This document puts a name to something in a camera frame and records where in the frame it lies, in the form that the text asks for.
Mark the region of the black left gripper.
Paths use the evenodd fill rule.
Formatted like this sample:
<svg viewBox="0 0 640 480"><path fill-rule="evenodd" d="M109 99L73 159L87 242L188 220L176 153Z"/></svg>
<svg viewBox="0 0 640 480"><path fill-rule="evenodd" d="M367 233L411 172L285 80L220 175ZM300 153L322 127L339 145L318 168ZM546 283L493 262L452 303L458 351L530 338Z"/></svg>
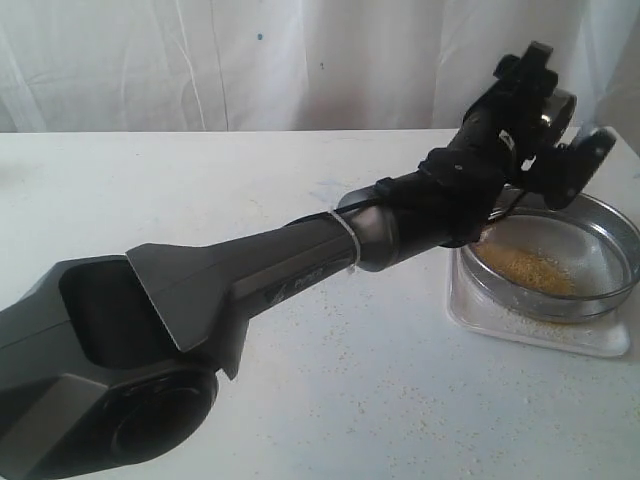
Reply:
<svg viewBox="0 0 640 480"><path fill-rule="evenodd" d="M515 172L545 131L541 116L558 84L548 68L553 48L532 42L521 55L506 54L497 63L494 83L463 117L462 148Z"/></svg>

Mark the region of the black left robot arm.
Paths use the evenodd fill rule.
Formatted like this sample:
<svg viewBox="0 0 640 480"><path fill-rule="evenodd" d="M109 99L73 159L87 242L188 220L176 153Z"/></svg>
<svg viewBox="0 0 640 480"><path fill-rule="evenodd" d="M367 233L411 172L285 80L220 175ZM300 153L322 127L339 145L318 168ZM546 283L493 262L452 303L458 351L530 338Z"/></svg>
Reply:
<svg viewBox="0 0 640 480"><path fill-rule="evenodd" d="M522 163L552 144L552 48L504 56L453 140L332 211L209 246L144 244L55 264L1 314L1 474L142 463L187 439L235 376L251 318L349 267L475 241Z"/></svg>

